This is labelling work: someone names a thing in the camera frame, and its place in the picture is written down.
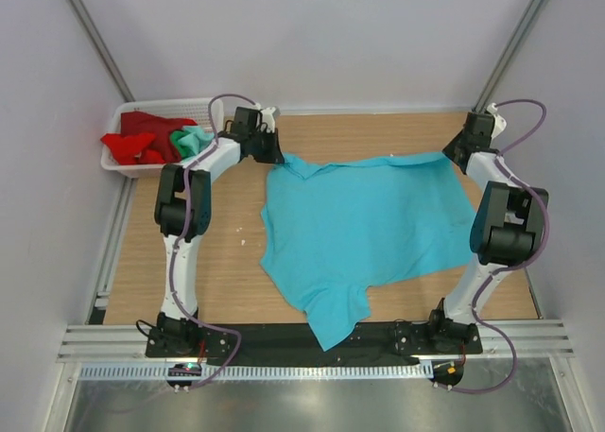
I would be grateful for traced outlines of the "blue t shirt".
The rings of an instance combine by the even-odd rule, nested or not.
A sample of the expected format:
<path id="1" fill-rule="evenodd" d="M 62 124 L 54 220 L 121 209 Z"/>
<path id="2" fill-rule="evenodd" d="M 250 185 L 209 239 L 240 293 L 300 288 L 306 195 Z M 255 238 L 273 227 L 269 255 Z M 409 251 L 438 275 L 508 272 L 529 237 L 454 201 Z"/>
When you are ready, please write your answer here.
<path id="1" fill-rule="evenodd" d="M 475 218 L 439 153 L 273 167 L 261 267 L 330 350 L 371 313 L 367 291 L 466 265 Z"/>

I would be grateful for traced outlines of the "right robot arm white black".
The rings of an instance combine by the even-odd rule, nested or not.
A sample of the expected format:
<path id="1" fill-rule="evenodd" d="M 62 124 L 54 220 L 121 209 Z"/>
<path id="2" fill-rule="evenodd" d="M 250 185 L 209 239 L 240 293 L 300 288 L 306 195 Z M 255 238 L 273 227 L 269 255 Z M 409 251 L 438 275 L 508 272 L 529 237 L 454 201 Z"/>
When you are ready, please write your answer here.
<path id="1" fill-rule="evenodd" d="M 426 341 L 445 354 L 479 341 L 478 315 L 510 273 L 537 258 L 549 235 L 549 193 L 521 181 L 507 167 L 493 139 L 507 126 L 497 104 L 470 112 L 443 154 L 482 192 L 470 231 L 473 258 L 450 294 L 431 311 Z"/>

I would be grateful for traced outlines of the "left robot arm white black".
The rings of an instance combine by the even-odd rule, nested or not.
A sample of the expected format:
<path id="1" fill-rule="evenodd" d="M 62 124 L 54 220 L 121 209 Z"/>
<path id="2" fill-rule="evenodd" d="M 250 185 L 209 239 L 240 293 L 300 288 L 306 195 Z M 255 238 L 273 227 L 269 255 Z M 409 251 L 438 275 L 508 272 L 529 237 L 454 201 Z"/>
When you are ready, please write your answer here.
<path id="1" fill-rule="evenodd" d="M 202 342 L 196 294 L 202 237 L 212 218 L 212 185 L 247 157 L 282 164 L 276 107 L 238 107 L 234 118 L 199 155 L 163 167 L 154 220 L 166 253 L 164 300 L 147 332 L 146 356 L 188 356 Z"/>

